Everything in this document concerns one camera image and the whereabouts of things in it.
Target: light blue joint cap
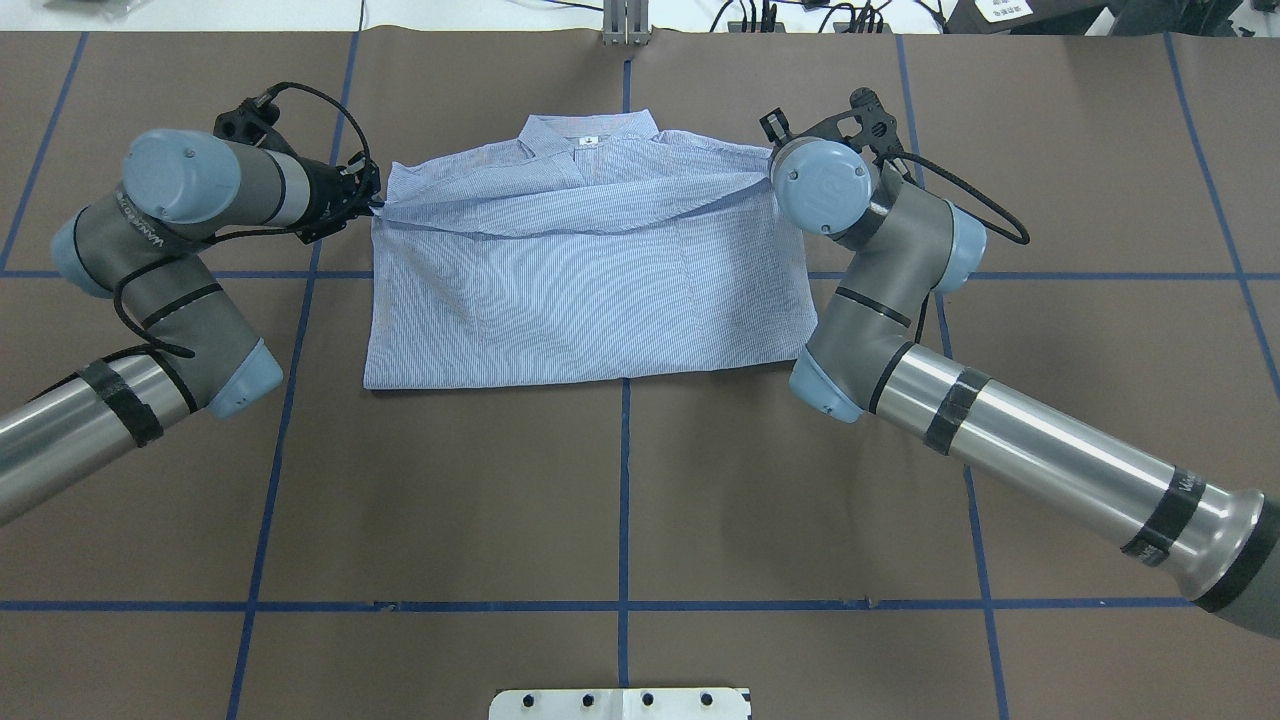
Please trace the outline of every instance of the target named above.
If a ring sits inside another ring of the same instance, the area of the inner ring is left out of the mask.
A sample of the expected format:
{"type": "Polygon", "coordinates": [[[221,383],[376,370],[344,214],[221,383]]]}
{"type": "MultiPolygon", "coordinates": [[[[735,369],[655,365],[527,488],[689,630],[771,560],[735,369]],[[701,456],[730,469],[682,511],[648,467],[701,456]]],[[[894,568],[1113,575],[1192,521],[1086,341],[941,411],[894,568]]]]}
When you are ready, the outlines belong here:
{"type": "Polygon", "coordinates": [[[849,229],[872,201],[867,163],[852,147],[831,140],[796,147],[773,167],[769,179],[782,214],[814,234],[849,229]]]}
{"type": "Polygon", "coordinates": [[[831,382],[805,347],[791,370],[791,392],[809,405],[822,410],[841,423],[852,423],[863,415],[863,409],[831,382]]]}
{"type": "Polygon", "coordinates": [[[219,419],[227,419],[248,407],[253,401],[275,389],[284,379],[284,370],[271,357],[266,342],[259,338],[244,361],[232,373],[223,389],[209,402],[209,411],[219,419]]]}
{"type": "Polygon", "coordinates": [[[202,223],[239,192],[239,160],[225,142],[192,129],[152,129],[129,145],[124,192],[165,223],[202,223]]]}
{"type": "Polygon", "coordinates": [[[49,251],[54,256],[54,266],[67,282],[93,297],[111,297],[111,291],[97,284],[97,281],[88,274],[84,263],[79,259],[79,251],[76,250],[76,222],[79,220],[81,213],[76,213],[54,233],[54,240],[49,243],[49,251]]]}
{"type": "Polygon", "coordinates": [[[960,290],[987,252],[987,228],[977,218],[956,208],[955,202],[947,200],[947,205],[951,206],[951,258],[947,260],[947,269],[942,272],[942,279],[933,287],[934,292],[941,293],[960,290]]]}

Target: blue striped shirt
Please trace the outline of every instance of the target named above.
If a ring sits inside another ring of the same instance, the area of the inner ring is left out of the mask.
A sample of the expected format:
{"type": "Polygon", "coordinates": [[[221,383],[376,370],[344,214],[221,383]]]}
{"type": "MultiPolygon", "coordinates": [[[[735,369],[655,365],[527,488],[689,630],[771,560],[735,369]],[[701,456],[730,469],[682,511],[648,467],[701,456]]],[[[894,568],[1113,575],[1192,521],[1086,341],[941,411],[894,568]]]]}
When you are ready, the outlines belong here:
{"type": "Polygon", "coordinates": [[[394,164],[365,387],[567,383],[790,360],[817,324],[769,151],[645,111],[530,117],[394,164]]]}

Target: silver metal tube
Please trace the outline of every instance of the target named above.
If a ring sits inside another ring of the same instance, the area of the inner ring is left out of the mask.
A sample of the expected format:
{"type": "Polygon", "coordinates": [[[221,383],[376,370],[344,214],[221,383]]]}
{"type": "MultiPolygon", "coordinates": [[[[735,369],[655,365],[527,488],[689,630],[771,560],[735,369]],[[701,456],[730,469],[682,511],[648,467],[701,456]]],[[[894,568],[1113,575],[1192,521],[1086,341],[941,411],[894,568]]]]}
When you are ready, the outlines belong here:
{"type": "MultiPolygon", "coordinates": [[[[165,428],[187,404],[148,356],[110,363],[165,428]]],[[[137,445],[124,424],[77,378],[0,418],[0,525],[67,489],[137,445]]]]}
{"type": "MultiPolygon", "coordinates": [[[[964,366],[913,347],[893,369],[877,415],[924,437],[964,366]]],[[[1116,547],[1133,541],[1161,503],[1175,468],[995,380],[978,392],[948,454],[1073,518],[1116,547]]],[[[1248,539],[1263,496],[1206,483],[1160,569],[1188,598],[1217,583],[1248,539]]]]}

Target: shirt collar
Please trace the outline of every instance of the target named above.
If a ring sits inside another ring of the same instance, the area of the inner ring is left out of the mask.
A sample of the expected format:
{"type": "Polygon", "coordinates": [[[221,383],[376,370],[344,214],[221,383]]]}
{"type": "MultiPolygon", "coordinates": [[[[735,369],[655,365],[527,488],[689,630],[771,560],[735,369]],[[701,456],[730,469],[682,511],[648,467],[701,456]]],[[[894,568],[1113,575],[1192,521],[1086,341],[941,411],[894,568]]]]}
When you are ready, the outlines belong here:
{"type": "Polygon", "coordinates": [[[530,115],[520,131],[520,142],[534,155],[556,155],[575,150],[577,143],[570,137],[608,136],[652,138],[658,126],[649,110],[621,115],[530,115]]]}

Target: black tape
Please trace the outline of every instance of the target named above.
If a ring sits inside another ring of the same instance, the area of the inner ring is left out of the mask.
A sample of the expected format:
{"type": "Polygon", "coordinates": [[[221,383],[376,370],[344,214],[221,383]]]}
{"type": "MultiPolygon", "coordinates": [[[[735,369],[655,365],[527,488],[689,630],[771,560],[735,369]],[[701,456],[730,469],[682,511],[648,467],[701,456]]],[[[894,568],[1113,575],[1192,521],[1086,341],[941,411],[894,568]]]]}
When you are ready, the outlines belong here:
{"type": "Polygon", "coordinates": [[[275,159],[275,155],[268,152],[266,158],[275,165],[275,176],[280,178],[280,199],[275,201],[275,208],[271,209],[271,213],[266,218],[262,218],[262,222],[259,223],[260,225],[265,225],[275,219],[275,215],[280,213],[280,208],[284,208],[284,197],[288,195],[288,186],[284,184],[284,168],[280,167],[280,161],[275,159]]]}
{"type": "Polygon", "coordinates": [[[1138,534],[1120,548],[1121,552],[1137,557],[1149,568],[1164,562],[1169,559],[1170,548],[1178,542],[1178,536],[1183,534],[1187,523],[1190,523],[1203,496],[1203,479],[1181,468],[1174,468],[1174,478],[1169,480],[1165,496],[1156,503],[1151,518],[1138,534]]]}
{"type": "Polygon", "coordinates": [[[178,300],[174,300],[173,302],[166,304],[164,307],[160,307],[155,313],[151,313],[150,315],[147,315],[146,318],[143,318],[142,322],[138,323],[138,324],[142,325],[142,329],[145,329],[145,331],[146,329],[151,329],[151,325],[154,325],[154,324],[159,323],[160,320],[168,318],[173,313],[175,313],[175,311],[186,307],[187,305],[191,305],[192,302],[200,300],[201,297],[204,297],[206,295],[212,295],[215,292],[221,292],[221,291],[223,291],[223,286],[220,286],[218,283],[209,283],[205,287],[196,288],[196,290],[188,292],[187,295],[183,295],[178,300]]]}
{"type": "Polygon", "coordinates": [[[854,291],[849,290],[847,287],[837,287],[836,288],[836,295],[838,295],[841,297],[847,297],[847,299],[852,300],[854,302],[856,302],[859,305],[864,305],[867,307],[870,307],[872,310],[876,310],[877,313],[879,313],[881,315],[884,315],[890,320],[893,320],[895,323],[899,323],[904,328],[911,327],[911,319],[908,318],[906,315],[899,313],[897,310],[890,307],[888,305],[877,302],[877,301],[872,300],[870,297],[867,297],[865,295],[861,295],[859,292],[854,292],[854,291]]]}
{"type": "Polygon", "coordinates": [[[872,392],[872,401],[867,404],[867,410],[870,411],[872,415],[876,414],[876,406],[879,405],[879,396],[884,392],[884,386],[888,384],[890,375],[892,375],[893,370],[897,369],[897,364],[902,361],[902,356],[906,355],[906,351],[911,350],[914,346],[914,342],[904,342],[902,347],[899,347],[897,352],[893,354],[888,365],[884,365],[884,372],[881,373],[881,379],[876,380],[876,389],[872,392]]]}
{"type": "Polygon", "coordinates": [[[178,370],[174,369],[173,364],[165,359],[164,352],[152,350],[151,352],[147,352],[147,356],[155,360],[156,365],[160,365],[160,369],[164,370],[165,375],[168,375],[173,387],[178,388],[178,395],[180,395],[182,401],[187,404],[187,411],[192,415],[200,411],[200,405],[196,404],[196,396],[192,395],[191,388],[187,387],[187,380],[182,379],[182,375],[178,374],[178,370]]]}
{"type": "Polygon", "coordinates": [[[1253,525],[1249,539],[1244,541],[1240,555],[1235,556],[1231,566],[1207,593],[1192,602],[1210,612],[1217,612],[1231,605],[1244,588],[1249,587],[1267,557],[1271,557],[1277,538],[1280,538],[1280,507],[1267,500],[1262,502],[1262,512],[1258,514],[1258,521],[1253,525]]]}
{"type": "Polygon", "coordinates": [[[924,445],[940,455],[951,454],[951,441],[955,439],[960,424],[969,416],[969,409],[977,400],[982,388],[991,382],[991,375],[965,368],[960,377],[951,384],[947,396],[942,398],[942,405],[933,414],[929,429],[924,432],[924,445]]]}
{"type": "Polygon", "coordinates": [[[160,425],[156,414],[151,411],[151,406],[142,402],[134,395],[133,388],[110,365],[95,360],[76,374],[88,383],[88,387],[93,388],[102,402],[115,413],[138,447],[164,434],[164,427],[160,425]]]}

